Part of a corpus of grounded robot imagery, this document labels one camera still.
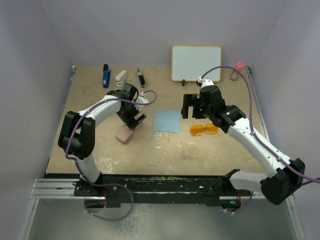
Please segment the pink glasses case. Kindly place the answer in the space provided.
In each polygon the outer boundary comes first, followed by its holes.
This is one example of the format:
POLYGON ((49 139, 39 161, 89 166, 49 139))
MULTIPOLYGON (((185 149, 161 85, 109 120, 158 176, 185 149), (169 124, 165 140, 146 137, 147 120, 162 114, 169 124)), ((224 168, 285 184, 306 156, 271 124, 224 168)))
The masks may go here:
POLYGON ((116 133, 115 138, 122 144, 127 144, 135 132, 141 127, 142 123, 139 123, 134 130, 131 130, 127 125, 123 125, 116 133))

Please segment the blue cleaning cloth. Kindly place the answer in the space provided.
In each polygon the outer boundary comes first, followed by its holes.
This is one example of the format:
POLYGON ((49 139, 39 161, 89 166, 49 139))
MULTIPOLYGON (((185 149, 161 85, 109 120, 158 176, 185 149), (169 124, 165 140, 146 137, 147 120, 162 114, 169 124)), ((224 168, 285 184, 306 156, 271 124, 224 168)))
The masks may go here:
POLYGON ((153 129, 158 132, 179 133, 180 113, 173 110, 157 109, 153 129))

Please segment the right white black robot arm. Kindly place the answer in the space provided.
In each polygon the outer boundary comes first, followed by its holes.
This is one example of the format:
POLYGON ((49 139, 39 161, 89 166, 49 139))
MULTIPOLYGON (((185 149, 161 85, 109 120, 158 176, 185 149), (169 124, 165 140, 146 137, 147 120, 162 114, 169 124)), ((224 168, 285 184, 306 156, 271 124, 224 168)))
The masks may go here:
POLYGON ((268 142, 255 128, 250 128, 250 120, 235 105, 226 105, 220 89, 207 85, 199 93, 184 94, 181 115, 209 119, 216 127, 239 142, 262 166, 265 173, 236 170, 222 183, 222 190, 228 196, 239 190, 258 192, 274 205, 281 204, 298 190, 303 183, 305 163, 291 159, 268 142))

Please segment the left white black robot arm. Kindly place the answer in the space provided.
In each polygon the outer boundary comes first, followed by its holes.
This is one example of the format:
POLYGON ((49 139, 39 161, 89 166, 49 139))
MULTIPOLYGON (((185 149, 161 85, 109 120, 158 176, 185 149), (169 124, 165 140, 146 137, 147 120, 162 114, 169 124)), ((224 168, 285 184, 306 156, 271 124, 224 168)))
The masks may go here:
POLYGON ((151 104, 145 92, 138 93, 132 84, 124 84, 122 89, 109 91, 100 101, 78 111, 68 111, 63 119, 58 138, 58 146, 65 157, 75 162, 80 177, 86 181, 85 190, 91 196, 103 191, 102 173, 93 157, 96 142, 96 127, 116 114, 124 123, 124 133, 130 134, 146 118, 142 109, 151 104))

